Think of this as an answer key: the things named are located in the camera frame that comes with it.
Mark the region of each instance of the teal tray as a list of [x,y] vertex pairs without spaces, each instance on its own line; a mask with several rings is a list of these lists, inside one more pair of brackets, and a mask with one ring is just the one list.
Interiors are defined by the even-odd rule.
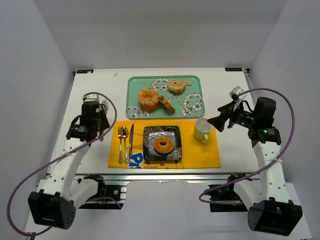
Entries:
[[[174,95],[167,89],[167,84],[172,80],[184,80],[186,86],[182,93]],[[161,103],[157,110],[152,112],[140,108],[138,94],[143,88],[155,88],[159,96],[164,96],[174,107],[175,112],[170,112]],[[197,76],[135,76],[128,80],[125,114],[129,119],[197,119],[205,115],[205,104]]]

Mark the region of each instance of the square plate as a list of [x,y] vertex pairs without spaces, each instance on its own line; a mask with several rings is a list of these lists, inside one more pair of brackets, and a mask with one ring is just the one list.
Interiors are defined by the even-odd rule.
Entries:
[[[154,144],[158,138],[173,142],[173,150],[167,154],[158,153]],[[146,126],[143,130],[143,158],[146,161],[179,161],[182,159],[181,134],[178,126]]]

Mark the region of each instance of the zip tie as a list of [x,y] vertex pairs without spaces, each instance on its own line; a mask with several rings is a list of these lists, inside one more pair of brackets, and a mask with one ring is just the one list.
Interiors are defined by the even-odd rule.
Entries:
[[69,157],[69,156],[72,155],[72,153],[69,153],[68,151],[65,151],[64,154],[65,154],[67,157]]
[[282,164],[282,160],[281,159],[277,159],[277,157],[275,156],[272,161],[275,160],[276,163],[281,163]]

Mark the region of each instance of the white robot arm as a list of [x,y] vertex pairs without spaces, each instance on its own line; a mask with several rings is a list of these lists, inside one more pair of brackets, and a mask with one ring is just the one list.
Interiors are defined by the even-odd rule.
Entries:
[[[81,115],[71,122],[62,153],[66,154],[84,142],[90,142],[108,129],[110,125],[106,116],[107,110],[107,102],[100,103],[97,94],[84,97]],[[38,192],[31,192],[28,203],[36,224],[68,229],[75,219],[77,208],[89,198],[104,196],[105,183],[99,175],[84,177],[70,190],[80,162],[89,148],[88,145],[68,154],[55,165],[49,179]]]
[[[228,128],[238,124],[248,128],[248,137],[258,161],[259,169],[272,164],[260,173],[261,193],[257,191],[250,180],[241,180],[225,187],[225,191],[240,198],[248,210],[248,224],[251,230],[288,236],[301,219],[303,212],[295,205],[286,188],[282,169],[282,161],[277,158],[281,151],[281,138],[277,128],[272,126],[276,101],[259,97],[254,110],[244,110],[245,94],[238,95],[243,90],[237,86],[230,92],[233,101],[218,108],[220,116],[208,119],[218,131],[222,132],[225,122],[229,120]],[[236,174],[229,177],[228,182],[239,179]]]

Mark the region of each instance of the white table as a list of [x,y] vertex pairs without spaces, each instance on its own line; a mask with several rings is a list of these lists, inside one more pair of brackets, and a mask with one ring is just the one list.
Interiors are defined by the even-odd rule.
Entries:
[[[224,68],[135,68],[135,69],[94,69],[93,73],[76,74],[70,98],[67,104],[63,123],[55,144],[52,159],[58,157],[66,140],[71,121],[81,113],[82,96],[88,92],[100,92],[108,96],[115,104],[118,120],[128,120],[125,113],[127,84],[135,76],[171,76],[195,75],[200,78],[205,105],[205,118],[218,116],[217,108],[229,103],[232,99],[229,92],[236,86],[248,89],[242,71],[226,72]],[[246,100],[253,108],[250,95]],[[110,123],[114,120],[114,111],[107,113]],[[235,125],[222,133],[216,131],[221,168],[204,169],[126,169],[108,168],[108,157],[111,147],[111,136],[108,134],[103,142],[94,143],[83,158],[77,174],[204,174],[204,173],[251,173],[258,169],[258,163],[248,130]]]

